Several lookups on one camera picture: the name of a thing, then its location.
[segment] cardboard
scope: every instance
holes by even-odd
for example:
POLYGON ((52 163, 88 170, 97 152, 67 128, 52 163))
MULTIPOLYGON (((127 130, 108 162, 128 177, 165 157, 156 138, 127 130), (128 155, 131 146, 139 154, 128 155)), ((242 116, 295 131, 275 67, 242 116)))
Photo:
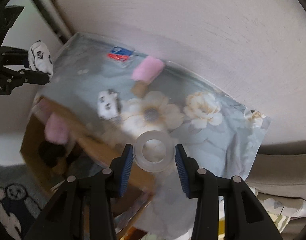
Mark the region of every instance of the cardboard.
MULTIPOLYGON (((91 159, 109 165, 114 158, 120 157, 121 153, 116 152, 95 137, 70 110, 50 99, 44 98, 44 100, 46 100, 52 112, 64 119, 77 143, 91 159)), ((37 154, 38 146, 43 140, 44 125, 34 115, 31 115, 20 151, 40 185, 46 191, 50 191, 50 188, 54 186, 50 183, 50 169, 37 154)), ((129 183, 138 189, 154 192, 155 177, 133 163, 129 183)))

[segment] tape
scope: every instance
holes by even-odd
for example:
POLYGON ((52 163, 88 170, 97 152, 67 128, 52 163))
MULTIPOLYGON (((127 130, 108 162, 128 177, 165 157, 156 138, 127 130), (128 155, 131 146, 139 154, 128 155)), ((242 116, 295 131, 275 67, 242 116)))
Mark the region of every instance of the tape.
POLYGON ((137 139, 133 147, 133 157, 136 164, 144 171, 148 172, 161 172, 164 171, 174 160, 175 147, 171 137, 161 131, 148 131, 141 134, 137 139), (161 141, 165 148, 166 154, 162 160, 153 163, 148 161, 143 155, 143 146, 149 140, 161 141))

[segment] sticker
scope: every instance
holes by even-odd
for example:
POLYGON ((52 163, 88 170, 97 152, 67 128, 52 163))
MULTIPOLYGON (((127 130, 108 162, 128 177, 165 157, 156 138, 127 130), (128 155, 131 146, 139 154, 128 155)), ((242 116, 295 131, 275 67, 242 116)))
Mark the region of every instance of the sticker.
POLYGON ((133 54, 133 51, 131 50, 124 49, 122 47, 114 47, 107 54, 107 57, 112 58, 117 61, 125 62, 130 58, 132 54, 133 54))

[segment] pink object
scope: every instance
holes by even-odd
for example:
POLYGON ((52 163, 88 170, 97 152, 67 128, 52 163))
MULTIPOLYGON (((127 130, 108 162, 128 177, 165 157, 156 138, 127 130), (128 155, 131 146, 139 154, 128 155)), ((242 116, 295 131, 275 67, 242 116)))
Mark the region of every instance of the pink object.
POLYGON ((69 129, 61 117, 52 113, 45 125, 44 136, 50 143, 65 145, 69 140, 69 129))
POLYGON ((132 79, 150 84, 163 70, 163 61, 147 56, 133 71, 132 79))

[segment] white figurine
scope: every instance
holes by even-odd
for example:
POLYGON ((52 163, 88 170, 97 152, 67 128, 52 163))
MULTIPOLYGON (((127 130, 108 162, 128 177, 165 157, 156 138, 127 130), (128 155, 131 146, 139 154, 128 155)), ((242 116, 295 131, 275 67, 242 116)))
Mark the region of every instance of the white figurine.
POLYGON ((53 76, 53 65, 50 52, 42 41, 33 43, 28 52, 29 67, 33 71, 48 74, 49 80, 53 76))
POLYGON ((106 120, 118 117, 117 95, 113 90, 104 90, 99 93, 97 100, 99 117, 106 120))

